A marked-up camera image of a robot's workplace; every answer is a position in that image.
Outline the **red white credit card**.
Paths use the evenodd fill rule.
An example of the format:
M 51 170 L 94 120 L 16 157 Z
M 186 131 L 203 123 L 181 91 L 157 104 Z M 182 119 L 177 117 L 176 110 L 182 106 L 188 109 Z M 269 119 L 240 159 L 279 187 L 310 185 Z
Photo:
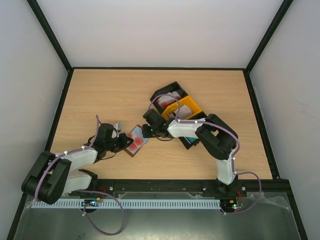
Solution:
M 134 139 L 134 137 L 137 137 L 139 136 L 137 133 L 135 132 L 131 132 L 128 134 L 128 136 L 132 139 Z M 134 155 L 138 150 L 139 150 L 139 147 L 137 147 L 134 143 L 132 143 L 128 148 L 127 150 L 132 154 Z
M 146 143 L 146 139 L 143 138 L 142 136 L 135 136 L 133 138 L 133 143 L 138 147 L 141 148 L 145 143 Z

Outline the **brown leather card holder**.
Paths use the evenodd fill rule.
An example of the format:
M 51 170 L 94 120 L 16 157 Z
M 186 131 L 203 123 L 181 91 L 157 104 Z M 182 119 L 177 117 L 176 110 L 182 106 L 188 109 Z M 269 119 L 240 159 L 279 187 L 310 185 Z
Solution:
M 124 151 L 133 158 L 139 150 L 148 143 L 149 138 L 143 136 L 143 128 L 141 125 L 136 125 L 127 136 L 133 139 L 133 143 L 125 148 Z

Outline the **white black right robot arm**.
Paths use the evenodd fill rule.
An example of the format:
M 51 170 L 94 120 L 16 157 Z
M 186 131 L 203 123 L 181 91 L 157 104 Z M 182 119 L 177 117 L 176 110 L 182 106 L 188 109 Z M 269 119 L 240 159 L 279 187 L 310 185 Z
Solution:
M 165 119 L 153 108 L 149 109 L 143 118 L 146 120 L 146 124 L 142 126 L 145 138 L 198 139 L 216 159 L 218 191 L 224 196 L 235 191 L 235 155 L 240 150 L 240 142 L 237 133 L 221 118 L 209 114 L 199 119 Z

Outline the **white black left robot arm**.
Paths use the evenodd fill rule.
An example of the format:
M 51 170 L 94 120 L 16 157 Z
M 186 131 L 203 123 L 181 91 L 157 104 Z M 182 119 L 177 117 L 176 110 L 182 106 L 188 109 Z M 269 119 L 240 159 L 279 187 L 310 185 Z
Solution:
M 103 160 L 108 152 L 116 154 L 133 142 L 115 125 L 98 123 L 95 134 L 80 148 L 62 153 L 43 151 L 22 182 L 21 190 L 38 202 L 52 205 L 64 194 L 90 187 L 96 176 L 81 167 Z

